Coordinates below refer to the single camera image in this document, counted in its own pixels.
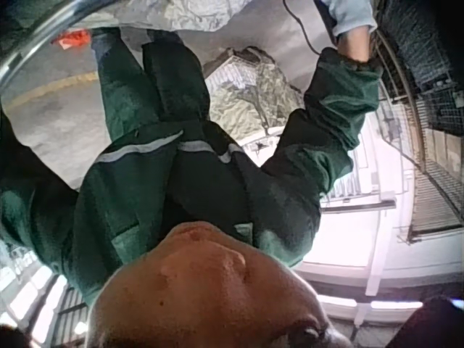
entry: green work uniform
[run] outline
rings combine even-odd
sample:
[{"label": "green work uniform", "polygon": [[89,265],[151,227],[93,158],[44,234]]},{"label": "green work uniform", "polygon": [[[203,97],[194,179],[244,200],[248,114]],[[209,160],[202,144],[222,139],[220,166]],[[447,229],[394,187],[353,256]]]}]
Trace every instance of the green work uniform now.
[{"label": "green work uniform", "polygon": [[306,109],[289,117],[275,154],[258,167],[207,120],[201,67],[179,43],[144,46],[144,70],[122,42],[100,57],[112,144],[72,190],[1,114],[0,235],[29,247],[92,303],[122,265],[183,221],[208,221],[292,266],[309,252],[320,197],[352,169],[380,71],[325,49]]}]

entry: green jacket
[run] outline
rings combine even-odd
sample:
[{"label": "green jacket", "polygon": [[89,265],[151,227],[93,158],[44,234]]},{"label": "green jacket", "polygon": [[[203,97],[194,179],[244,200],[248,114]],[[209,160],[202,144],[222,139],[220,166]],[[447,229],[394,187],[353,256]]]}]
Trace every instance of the green jacket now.
[{"label": "green jacket", "polygon": [[275,154],[257,167],[218,125],[160,122],[105,149],[73,191],[20,144],[1,114],[0,235],[30,247],[91,303],[122,265],[178,223],[205,220],[288,266],[312,246],[320,197],[352,170],[379,69],[325,49],[306,109],[292,112]]}]

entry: yellow line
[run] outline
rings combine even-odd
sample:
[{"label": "yellow line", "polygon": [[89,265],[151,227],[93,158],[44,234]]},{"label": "yellow line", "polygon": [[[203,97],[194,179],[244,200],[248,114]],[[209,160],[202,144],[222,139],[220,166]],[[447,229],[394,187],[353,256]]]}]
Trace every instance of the yellow line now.
[{"label": "yellow line", "polygon": [[63,88],[72,87],[81,83],[87,83],[97,81],[99,79],[98,74],[95,72],[88,72],[86,74],[71,76],[70,78],[63,78],[62,80],[53,81],[46,85],[34,88],[29,92],[21,94],[14,98],[6,107],[5,112],[12,111],[15,107],[19,107],[30,102],[33,99],[40,98],[46,94],[54,93]]}]

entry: hand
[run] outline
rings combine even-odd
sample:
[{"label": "hand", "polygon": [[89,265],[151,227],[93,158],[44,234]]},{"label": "hand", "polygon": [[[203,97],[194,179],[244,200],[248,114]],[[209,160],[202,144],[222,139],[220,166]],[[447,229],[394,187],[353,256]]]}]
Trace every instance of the hand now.
[{"label": "hand", "polygon": [[333,35],[340,36],[352,29],[366,26],[372,33],[377,28],[372,15],[370,0],[320,0],[327,7],[332,18],[337,22]]}]

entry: concrete floor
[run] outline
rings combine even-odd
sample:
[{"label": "concrete floor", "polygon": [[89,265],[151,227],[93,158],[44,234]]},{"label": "concrete floor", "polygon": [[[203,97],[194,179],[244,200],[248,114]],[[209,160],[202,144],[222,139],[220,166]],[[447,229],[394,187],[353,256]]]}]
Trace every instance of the concrete floor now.
[{"label": "concrete floor", "polygon": [[[307,34],[320,51],[330,41],[312,1],[288,0],[303,21]],[[281,0],[254,0],[215,33],[184,30],[182,39],[202,63],[215,59],[224,49],[257,46],[272,56],[289,82],[308,87],[315,69],[315,56],[300,27],[283,8]],[[137,49],[147,40],[143,30],[125,30],[129,47]],[[34,88],[96,69],[90,48],[62,50],[48,45],[19,72],[2,96],[4,106]],[[108,144],[98,82],[57,88],[42,97],[10,108],[18,138],[71,186],[79,186],[98,153]]]}]

